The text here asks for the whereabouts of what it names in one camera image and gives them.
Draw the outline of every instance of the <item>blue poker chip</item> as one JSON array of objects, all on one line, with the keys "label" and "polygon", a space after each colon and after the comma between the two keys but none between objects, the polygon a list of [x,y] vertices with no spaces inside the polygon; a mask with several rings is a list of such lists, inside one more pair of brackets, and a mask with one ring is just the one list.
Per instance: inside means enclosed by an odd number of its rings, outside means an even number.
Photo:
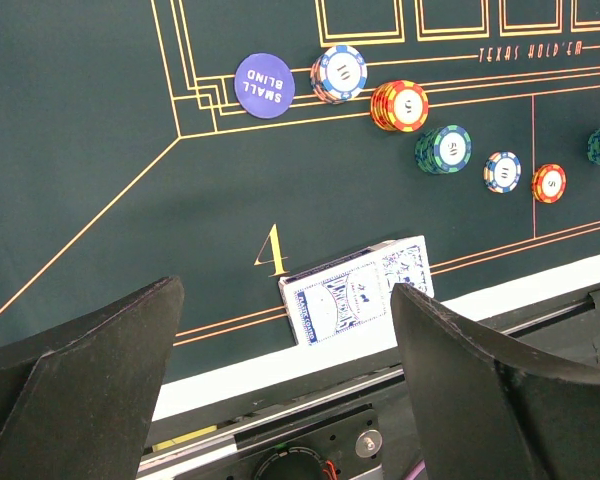
[{"label": "blue poker chip", "polygon": [[357,97],[367,82],[367,64],[355,48],[336,45],[320,57],[315,83],[336,101]]},{"label": "blue poker chip", "polygon": [[471,137],[459,125],[448,125],[436,135],[433,143],[433,161],[444,173],[456,173],[471,159]]},{"label": "blue poker chip", "polygon": [[509,193],[520,183],[522,166],[511,152],[496,152],[484,167],[484,182],[495,193]]}]

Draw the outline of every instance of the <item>orange poker chip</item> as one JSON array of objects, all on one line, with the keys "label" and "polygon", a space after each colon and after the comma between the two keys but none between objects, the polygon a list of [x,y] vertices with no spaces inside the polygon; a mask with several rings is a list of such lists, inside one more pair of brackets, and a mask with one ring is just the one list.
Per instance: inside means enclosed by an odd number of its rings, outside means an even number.
[{"label": "orange poker chip", "polygon": [[376,125],[386,131],[395,131],[386,118],[386,96],[390,86],[390,83],[385,83],[374,90],[371,95],[371,112]]},{"label": "orange poker chip", "polygon": [[401,132],[418,130],[429,115],[429,98],[420,85],[407,80],[393,82],[386,99],[387,119]]},{"label": "orange poker chip", "polygon": [[543,165],[533,175],[531,190],[534,198],[541,203],[555,203],[567,188],[567,175],[555,163]]}]

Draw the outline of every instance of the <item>white poker chip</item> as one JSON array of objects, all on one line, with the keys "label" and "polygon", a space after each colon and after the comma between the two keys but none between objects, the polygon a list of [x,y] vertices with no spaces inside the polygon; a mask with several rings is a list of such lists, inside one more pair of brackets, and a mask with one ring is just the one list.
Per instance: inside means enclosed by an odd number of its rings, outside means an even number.
[{"label": "white poker chip", "polygon": [[520,183],[522,167],[512,152],[497,152],[489,157],[484,168],[484,181],[492,192],[509,193]]},{"label": "white poker chip", "polygon": [[367,82],[367,64],[355,48],[336,45],[320,58],[318,75],[326,93],[337,100],[351,100]]}]

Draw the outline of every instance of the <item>poker table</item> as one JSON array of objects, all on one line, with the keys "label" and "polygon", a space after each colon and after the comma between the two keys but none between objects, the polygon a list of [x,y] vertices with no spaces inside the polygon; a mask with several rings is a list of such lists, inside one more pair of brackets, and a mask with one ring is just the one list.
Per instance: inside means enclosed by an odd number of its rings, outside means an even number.
[{"label": "poker table", "polygon": [[[321,102],[309,68],[348,44],[364,91]],[[291,69],[263,120],[234,74],[253,53]],[[369,116],[373,89],[417,82],[414,133]],[[460,172],[430,175],[420,135],[471,135]],[[0,1],[0,345],[165,275],[186,290],[166,382],[295,344],[280,276],[424,235],[448,300],[600,254],[600,0]],[[490,192],[493,152],[520,185]],[[541,165],[567,175],[533,199]]]}]

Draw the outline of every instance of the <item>purple wire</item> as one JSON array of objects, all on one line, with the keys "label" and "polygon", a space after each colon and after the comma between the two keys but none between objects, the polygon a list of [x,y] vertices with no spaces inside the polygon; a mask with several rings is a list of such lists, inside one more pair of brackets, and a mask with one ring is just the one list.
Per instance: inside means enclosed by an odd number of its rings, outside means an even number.
[{"label": "purple wire", "polygon": [[424,470],[424,460],[421,460],[420,463],[418,463],[415,466],[415,468],[413,470],[411,470],[411,473],[409,475],[407,475],[404,480],[416,480],[416,478],[418,478],[418,475],[420,475],[423,470]]}]

